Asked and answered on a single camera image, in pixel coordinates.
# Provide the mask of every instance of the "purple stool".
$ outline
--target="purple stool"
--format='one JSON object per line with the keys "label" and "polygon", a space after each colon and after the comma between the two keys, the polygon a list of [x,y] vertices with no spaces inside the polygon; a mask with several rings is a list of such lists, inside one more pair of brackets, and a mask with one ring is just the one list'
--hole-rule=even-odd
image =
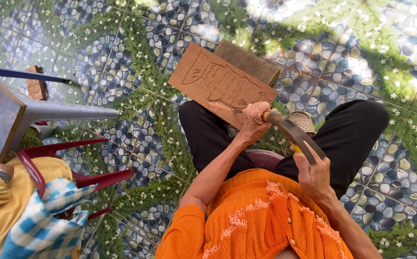
{"label": "purple stool", "polygon": [[274,169],[283,156],[263,149],[246,149],[247,155],[257,168]]}

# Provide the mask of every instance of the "carved wooden block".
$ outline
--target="carved wooden block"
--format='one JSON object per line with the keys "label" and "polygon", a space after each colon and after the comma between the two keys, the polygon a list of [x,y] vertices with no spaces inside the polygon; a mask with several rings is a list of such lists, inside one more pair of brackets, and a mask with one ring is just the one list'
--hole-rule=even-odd
{"label": "carved wooden block", "polygon": [[[40,73],[40,70],[37,66],[31,66],[25,69],[29,72]],[[28,86],[29,98],[34,100],[47,100],[45,95],[45,88],[43,87],[43,82],[35,79],[26,79],[26,85]]]}
{"label": "carved wooden block", "polygon": [[280,75],[280,69],[253,56],[245,50],[223,39],[215,54],[240,70],[274,88]]}
{"label": "carved wooden block", "polygon": [[249,103],[272,103],[277,91],[191,42],[168,81],[194,101],[240,129],[242,114]]}

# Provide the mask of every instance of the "sandal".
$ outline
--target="sandal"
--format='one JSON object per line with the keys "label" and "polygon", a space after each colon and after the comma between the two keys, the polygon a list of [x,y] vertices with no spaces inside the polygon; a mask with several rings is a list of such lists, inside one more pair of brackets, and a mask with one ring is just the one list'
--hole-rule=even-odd
{"label": "sandal", "polygon": [[293,111],[289,114],[289,119],[293,121],[298,127],[300,127],[309,136],[314,136],[316,131],[314,129],[313,121],[311,117],[302,111]]}

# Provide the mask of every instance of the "checkered cloth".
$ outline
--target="checkered cloth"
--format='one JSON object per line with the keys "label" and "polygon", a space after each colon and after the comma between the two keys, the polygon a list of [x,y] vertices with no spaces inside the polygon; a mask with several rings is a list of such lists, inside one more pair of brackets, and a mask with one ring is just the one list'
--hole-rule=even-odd
{"label": "checkered cloth", "polygon": [[21,218],[8,233],[0,258],[70,258],[70,250],[80,246],[89,211],[80,211],[71,220],[57,219],[54,215],[90,203],[80,200],[96,186],[78,189],[59,177],[45,185],[42,199],[36,189]]}

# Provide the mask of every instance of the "black pants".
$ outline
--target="black pants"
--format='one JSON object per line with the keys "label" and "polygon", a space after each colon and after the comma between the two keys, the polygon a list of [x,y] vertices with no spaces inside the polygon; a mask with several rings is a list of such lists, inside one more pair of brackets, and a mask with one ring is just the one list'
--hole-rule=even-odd
{"label": "black pants", "polygon": [[[232,138],[228,135],[225,121],[195,101],[184,103],[179,115],[193,155],[194,167],[202,171],[228,147]],[[330,185],[338,198],[346,193],[388,125],[388,120],[389,114],[380,103],[354,100],[333,109],[313,137],[330,159]],[[241,152],[226,180],[251,168],[256,168],[254,163],[246,152]],[[298,182],[298,168],[291,155],[269,170]]]}

